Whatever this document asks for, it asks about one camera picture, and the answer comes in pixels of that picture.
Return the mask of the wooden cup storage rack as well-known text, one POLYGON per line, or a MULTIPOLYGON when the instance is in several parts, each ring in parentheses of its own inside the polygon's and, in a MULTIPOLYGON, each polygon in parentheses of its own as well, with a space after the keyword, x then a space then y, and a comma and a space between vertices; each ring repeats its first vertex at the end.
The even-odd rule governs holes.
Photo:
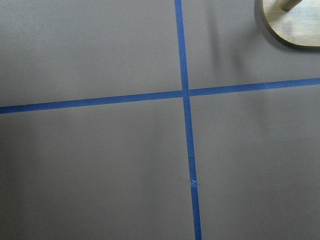
POLYGON ((267 29, 280 42, 296 48, 320 48, 318 0, 262 0, 261 13, 267 29))

